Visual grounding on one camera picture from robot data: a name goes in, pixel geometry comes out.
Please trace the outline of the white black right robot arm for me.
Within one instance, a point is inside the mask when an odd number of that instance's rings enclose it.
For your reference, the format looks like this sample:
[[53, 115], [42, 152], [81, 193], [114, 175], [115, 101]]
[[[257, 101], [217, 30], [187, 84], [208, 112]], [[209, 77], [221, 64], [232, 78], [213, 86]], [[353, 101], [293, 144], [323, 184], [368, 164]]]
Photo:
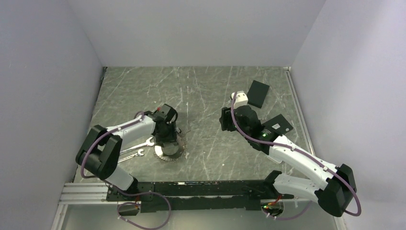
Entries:
[[352, 168], [346, 164], [336, 166], [294, 144], [286, 137], [287, 129], [281, 121], [273, 118], [262, 124], [256, 112], [244, 105], [237, 109], [223, 107], [219, 122], [223, 131], [237, 131], [253, 149], [276, 163], [287, 163], [306, 176], [298, 178], [272, 171], [265, 179], [266, 197], [294, 195], [318, 203], [335, 217], [344, 213], [355, 217], [361, 215]]

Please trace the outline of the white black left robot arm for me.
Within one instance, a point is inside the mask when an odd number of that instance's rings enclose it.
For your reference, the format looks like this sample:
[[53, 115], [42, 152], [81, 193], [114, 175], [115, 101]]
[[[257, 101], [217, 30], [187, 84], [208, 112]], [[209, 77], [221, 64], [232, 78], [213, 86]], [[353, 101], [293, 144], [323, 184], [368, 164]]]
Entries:
[[178, 112], [164, 104], [153, 112], [137, 112], [134, 119], [116, 126], [93, 126], [75, 158], [81, 177], [98, 178], [117, 187], [123, 200], [134, 200], [138, 193], [138, 180], [119, 166], [119, 157], [124, 152], [122, 147], [151, 136], [155, 154], [160, 159], [176, 160], [184, 149], [176, 126], [177, 119]]

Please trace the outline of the steel ring disc with keyrings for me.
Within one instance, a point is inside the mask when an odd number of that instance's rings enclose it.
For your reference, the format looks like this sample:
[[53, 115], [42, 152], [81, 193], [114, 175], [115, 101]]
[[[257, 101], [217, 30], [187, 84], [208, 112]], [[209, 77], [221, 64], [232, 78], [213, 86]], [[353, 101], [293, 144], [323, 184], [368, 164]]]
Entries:
[[180, 158], [185, 150], [185, 143], [180, 134], [176, 135], [177, 140], [173, 143], [167, 143], [163, 146], [155, 145], [155, 155], [163, 161], [176, 161]]

